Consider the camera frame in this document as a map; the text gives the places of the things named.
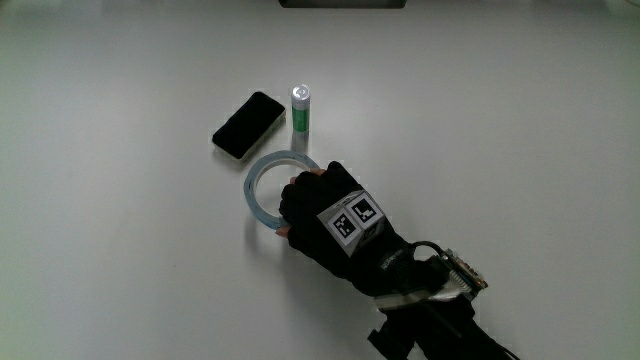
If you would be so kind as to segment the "person's right hand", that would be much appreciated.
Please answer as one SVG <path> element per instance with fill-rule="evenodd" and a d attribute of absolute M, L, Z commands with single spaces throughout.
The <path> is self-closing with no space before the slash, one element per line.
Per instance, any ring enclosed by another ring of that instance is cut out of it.
<path fill-rule="evenodd" d="M 277 231 L 289 245 L 367 296 L 382 296 L 427 281 L 427 264 L 414 260 L 409 244 L 391 223 L 362 250 L 349 256 L 318 218 L 329 206 L 362 186 L 337 161 L 324 171 L 300 173 L 281 194 L 279 212 L 289 227 Z"/>

